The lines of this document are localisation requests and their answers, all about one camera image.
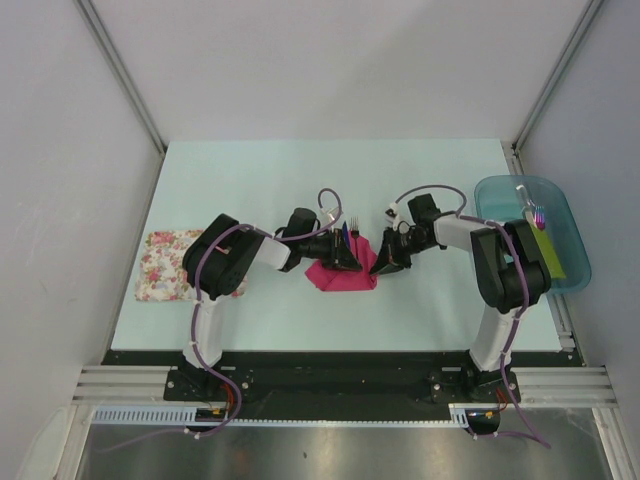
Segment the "pink paper napkin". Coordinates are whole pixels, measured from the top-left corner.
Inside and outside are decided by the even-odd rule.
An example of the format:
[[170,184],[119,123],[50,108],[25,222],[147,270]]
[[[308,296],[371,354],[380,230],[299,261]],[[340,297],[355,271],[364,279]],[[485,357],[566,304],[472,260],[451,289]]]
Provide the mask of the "pink paper napkin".
[[352,238],[352,245],[356,248],[358,260],[363,266],[361,272],[337,271],[326,269],[320,261],[315,261],[306,271],[306,278],[323,292],[361,292],[372,291],[377,287],[376,275],[370,275],[369,270],[377,260],[377,254],[371,248],[365,237]]

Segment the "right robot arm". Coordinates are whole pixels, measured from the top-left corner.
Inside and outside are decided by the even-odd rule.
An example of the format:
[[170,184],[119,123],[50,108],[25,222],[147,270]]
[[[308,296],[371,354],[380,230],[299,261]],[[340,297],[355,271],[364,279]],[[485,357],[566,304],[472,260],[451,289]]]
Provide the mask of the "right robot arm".
[[385,275],[408,269],[411,257],[431,248],[452,247],[471,254],[478,291],[485,303],[480,327],[454,385],[473,401],[484,401],[509,388],[508,367],[521,320],[551,287],[551,274],[530,224],[504,224],[443,212],[430,194],[408,202],[411,224],[391,204],[391,225],[383,231],[376,262],[369,273]]

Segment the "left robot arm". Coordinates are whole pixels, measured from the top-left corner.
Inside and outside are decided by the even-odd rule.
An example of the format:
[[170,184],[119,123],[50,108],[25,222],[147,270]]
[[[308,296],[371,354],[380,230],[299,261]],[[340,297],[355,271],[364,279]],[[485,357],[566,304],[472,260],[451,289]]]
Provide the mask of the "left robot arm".
[[359,252],[352,231],[335,226],[337,220],[333,216],[321,225],[314,211],[299,207],[285,226],[270,235],[221,214],[188,247],[182,267],[195,304],[174,380],[188,398],[207,400],[220,387],[230,385],[214,370],[223,353],[222,301],[240,289],[254,263],[286,273],[302,259],[311,259],[309,278],[315,273],[338,279],[368,278],[364,272],[368,255]]

